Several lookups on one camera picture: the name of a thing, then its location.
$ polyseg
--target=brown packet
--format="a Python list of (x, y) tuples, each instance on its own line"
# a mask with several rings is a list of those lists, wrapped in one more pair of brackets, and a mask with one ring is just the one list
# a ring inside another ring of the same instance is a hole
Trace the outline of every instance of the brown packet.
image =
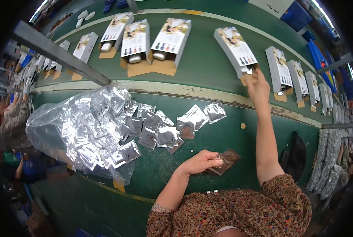
[(240, 159), (240, 155), (238, 155), (234, 150), (228, 149), (222, 154), (218, 153), (214, 159), (223, 160), (223, 165), (221, 167), (208, 168), (205, 172), (209, 174), (218, 174), (221, 176), (227, 169), (232, 167)]

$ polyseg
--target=black bag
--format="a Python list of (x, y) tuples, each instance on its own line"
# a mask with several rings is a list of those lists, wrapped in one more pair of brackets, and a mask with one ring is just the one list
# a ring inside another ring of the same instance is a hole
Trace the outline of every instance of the black bag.
[(282, 159), (280, 165), (283, 171), (290, 174), (295, 182), (298, 182), (303, 174), (306, 166), (307, 150), (301, 137), (297, 131), (293, 133), (293, 145), (291, 151), (282, 151)]

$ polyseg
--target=floral patterned blouse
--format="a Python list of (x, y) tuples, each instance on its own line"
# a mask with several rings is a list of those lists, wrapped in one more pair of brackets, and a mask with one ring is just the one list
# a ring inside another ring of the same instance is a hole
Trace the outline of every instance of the floral patterned blouse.
[(312, 217), (308, 197), (289, 174), (264, 182), (261, 192), (220, 190), (186, 195), (173, 212), (155, 204), (148, 236), (212, 236), (224, 226), (248, 236), (302, 236)]

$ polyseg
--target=green workbench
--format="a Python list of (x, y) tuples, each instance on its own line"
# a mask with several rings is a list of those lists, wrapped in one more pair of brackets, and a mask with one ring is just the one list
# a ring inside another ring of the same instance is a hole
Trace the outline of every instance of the green workbench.
[[(148, 0), (136, 2), (139, 9), (150, 8), (179, 8), (210, 12), (229, 17), (251, 26), (254, 26), (273, 37), (281, 40), (300, 54), (310, 64), (312, 57), (306, 46), (306, 41), (283, 21), (275, 18), (268, 12), (245, 1), (223, 0)], [(85, 8), (88, 12), (96, 11), (96, 15), (88, 22), (113, 15), (119, 11), (114, 8), (108, 14), (102, 14), (103, 3), (96, 2)], [(55, 32), (52, 40), (57, 40), (63, 35), (74, 30), (77, 16), (76, 12), (67, 19)], [(272, 39), (256, 33), (245, 27), (228, 23), (226, 21), (195, 14), (180, 13), (153, 13), (138, 14), (135, 21), (147, 19), (150, 25), (150, 39), (154, 41), (166, 18), (184, 18), (192, 21), (192, 30), (189, 35), (182, 59), (175, 76), (159, 73), (148, 73), (135, 77), (127, 77), (127, 73), (119, 66), (119, 50), (113, 59), (98, 59), (99, 50), (96, 43), (88, 65), (95, 68), (111, 80), (134, 80), (189, 85), (192, 87), (208, 88), (222, 92), (229, 92), (247, 97), (246, 88), (237, 79), (236, 73), (228, 58), (218, 43), (213, 38), (216, 28), (236, 26), (243, 38), (250, 46), (259, 61), (260, 68), (266, 80), (271, 83), (271, 75), (264, 50), (273, 45), (284, 51), (287, 61), (298, 57), (277, 44)], [(109, 21), (93, 24), (59, 40), (71, 42), (69, 52), (72, 53), (80, 37), (84, 34), (95, 32), (102, 35)], [(308, 71), (309, 66), (302, 62), (303, 71)], [(63, 68), (60, 78), (53, 80), (52, 76), (38, 79), (36, 87), (43, 87), (55, 83), (71, 81), (71, 75)], [(58, 103), (81, 91), (49, 91), (33, 94), (33, 104), (38, 108), (44, 103)], [(162, 110), (171, 120), (176, 121), (177, 116), (183, 115), (190, 107), (197, 104), (200, 108), (210, 102), (192, 98), (166, 96), (149, 93), (132, 93), (134, 99), (140, 103), (155, 105)], [(298, 108), (295, 93), (288, 96), (288, 102), (276, 101), (273, 94), (269, 102), (302, 114), (321, 123), (333, 123), (332, 116), (321, 116), (321, 105), (317, 112), (310, 110), (309, 101), (304, 108)], [(224, 105), (227, 117), (212, 125), (205, 125), (200, 129), (194, 140), (185, 140), (173, 155), (165, 149), (150, 150), (139, 145), (142, 156), (136, 159), (135, 169), (131, 182), (125, 186), (125, 192), (113, 187), (111, 179), (93, 175), (84, 175), (78, 172), (74, 176), (61, 182), (40, 181), (31, 186), (34, 195), (39, 195), (49, 212), (52, 221), (63, 234), (72, 234), (76, 228), (82, 228), (92, 235), (102, 233), (108, 236), (140, 236), (145, 235), (147, 214), (166, 185), (172, 172), (186, 159), (192, 157), (202, 149), (223, 152), (228, 148), (240, 154), (241, 159), (223, 176), (212, 176), (206, 173), (194, 175), (186, 193), (205, 192), (214, 189), (251, 188), (259, 190), (259, 183), (255, 170), (255, 134), (256, 113), (254, 110), (233, 105)], [(278, 153), (283, 149), (290, 150), (292, 133), (298, 131), (307, 147), (307, 162), (304, 173), (298, 185), (306, 183), (310, 177), (312, 163), (318, 145), (319, 129), (305, 123), (272, 115)], [(241, 129), (240, 124), (245, 123), (246, 128)]]
[[(58, 103), (80, 92), (42, 92), (34, 94), (32, 99), (34, 107), (38, 108), (43, 103)], [(200, 108), (209, 104), (206, 101), (173, 96), (142, 93), (132, 95), (138, 102), (155, 105), (174, 122), (177, 116), (183, 115), (194, 104)], [(191, 176), (186, 193), (232, 188), (259, 190), (255, 167), (256, 113), (251, 109), (228, 105), (224, 108), (226, 118), (212, 125), (204, 125), (196, 133), (195, 139), (185, 139), (185, 143), (173, 155), (163, 148), (150, 150), (139, 145), (143, 155), (134, 161), (134, 173), (130, 184), (125, 186), (125, 193), (113, 189), (111, 179), (94, 175), (86, 177), (82, 172), (59, 182), (37, 182), (32, 186), (32, 191), (41, 196), (46, 206), (50, 208), (50, 216), (55, 222), (59, 222), (57, 227), (64, 228), (62, 231), (66, 231), (67, 234), (78, 227), (83, 227), (90, 234), (97, 234), (99, 231), (101, 233), (105, 229), (103, 223), (121, 236), (139, 236), (134, 233), (144, 235), (151, 203), (166, 185), (172, 172), (179, 164), (202, 149), (223, 152), (231, 148), (241, 156), (241, 159), (222, 176), (206, 173)], [(302, 185), (310, 177), (319, 129), (275, 115), (272, 116), (272, 120), (279, 154), (283, 149), (290, 150), (294, 131), (298, 131), (306, 144), (306, 167), (298, 182), (298, 185)], [(240, 128), (241, 123), (246, 124), (245, 129)], [(131, 220), (134, 213), (139, 213), (138, 216), (135, 214), (138, 222), (129, 230), (126, 228), (128, 226), (126, 220)]]

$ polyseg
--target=fluorescent light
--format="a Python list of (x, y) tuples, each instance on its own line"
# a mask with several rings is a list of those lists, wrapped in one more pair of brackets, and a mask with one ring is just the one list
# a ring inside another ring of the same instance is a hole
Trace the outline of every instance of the fluorescent light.
[(332, 25), (331, 20), (329, 19), (329, 17), (327, 16), (327, 14), (324, 12), (324, 10), (319, 6), (319, 3), (316, 2), (316, 0), (312, 0), (312, 2), (319, 8), (319, 10), (321, 11), (321, 13), (324, 14), (325, 18), (327, 19), (327, 21), (328, 21), (329, 24), (331, 25), (332, 29), (334, 29), (335, 27)]
[(41, 6), (38, 7), (38, 9), (34, 12), (34, 14), (33, 14), (33, 16), (31, 17), (31, 19), (30, 19), (29, 22), (31, 22), (31, 21), (33, 20), (34, 16), (39, 12), (39, 10), (43, 7), (43, 5), (46, 4), (46, 2), (48, 2), (48, 0), (45, 0), (45, 1), (41, 4)]
[(349, 63), (348, 63), (348, 68), (349, 68), (350, 76), (353, 80), (353, 68), (350, 67)]

